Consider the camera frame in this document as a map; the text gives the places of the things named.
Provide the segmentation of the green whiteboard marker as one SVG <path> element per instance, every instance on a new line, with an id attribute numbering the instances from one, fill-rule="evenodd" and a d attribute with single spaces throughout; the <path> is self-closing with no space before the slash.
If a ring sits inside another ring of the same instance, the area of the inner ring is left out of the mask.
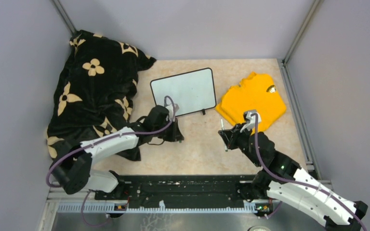
<path id="1" fill-rule="evenodd" d="M 223 119 L 221 118 L 221 138 L 222 140 L 224 141 L 224 149 L 225 149 L 225 152 L 228 152 L 228 147 L 227 147 L 227 144 L 226 144 L 226 141 L 225 141 L 225 138 L 226 138 L 226 134 L 224 133 L 224 122 L 223 122 Z"/>

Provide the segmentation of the black framed whiteboard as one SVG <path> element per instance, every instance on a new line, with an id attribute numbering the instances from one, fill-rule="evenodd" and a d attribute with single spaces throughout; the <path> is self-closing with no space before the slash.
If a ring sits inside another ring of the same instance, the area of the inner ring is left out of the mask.
<path id="1" fill-rule="evenodd" d="M 176 116 L 206 111 L 217 105 L 213 71 L 209 67 L 154 79 L 150 87 L 156 105 L 170 104 L 171 101 L 164 101 L 165 96 L 178 104 Z"/>

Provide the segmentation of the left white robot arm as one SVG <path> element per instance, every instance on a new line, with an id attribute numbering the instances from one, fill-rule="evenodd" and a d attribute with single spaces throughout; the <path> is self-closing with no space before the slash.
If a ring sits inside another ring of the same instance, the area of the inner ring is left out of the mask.
<path id="1" fill-rule="evenodd" d="M 56 158 L 47 176 L 53 176 L 58 182 L 57 187 L 69 195 L 91 190 L 103 191 L 113 199 L 120 199 L 125 186 L 119 183 L 117 173 L 95 170 L 93 165 L 115 154 L 138 151 L 139 146 L 151 142 L 154 137 L 165 142 L 183 141 L 175 118 L 178 109 L 175 103 L 157 105 L 143 121 L 138 120 L 94 140 L 82 141 L 73 151 Z"/>

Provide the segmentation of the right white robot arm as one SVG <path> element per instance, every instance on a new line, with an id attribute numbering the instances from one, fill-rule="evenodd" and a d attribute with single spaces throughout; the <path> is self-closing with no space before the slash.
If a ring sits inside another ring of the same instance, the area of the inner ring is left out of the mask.
<path id="1" fill-rule="evenodd" d="M 368 206 L 339 196 L 311 176 L 300 164 L 277 151 L 263 133 L 242 131 L 242 125 L 220 130 L 229 150 L 239 149 L 257 167 L 252 183 L 243 183 L 239 194 L 245 200 L 275 199 L 307 214 L 327 231 L 364 231 L 362 218 Z"/>

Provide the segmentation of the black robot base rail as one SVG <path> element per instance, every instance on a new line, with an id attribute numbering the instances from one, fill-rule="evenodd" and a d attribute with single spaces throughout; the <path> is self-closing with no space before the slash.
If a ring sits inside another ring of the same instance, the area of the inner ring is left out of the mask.
<path id="1" fill-rule="evenodd" d="M 254 175 L 119 176 L 112 192 L 94 191 L 95 201 L 116 201 L 107 213 L 253 213 L 278 208 L 252 185 Z"/>

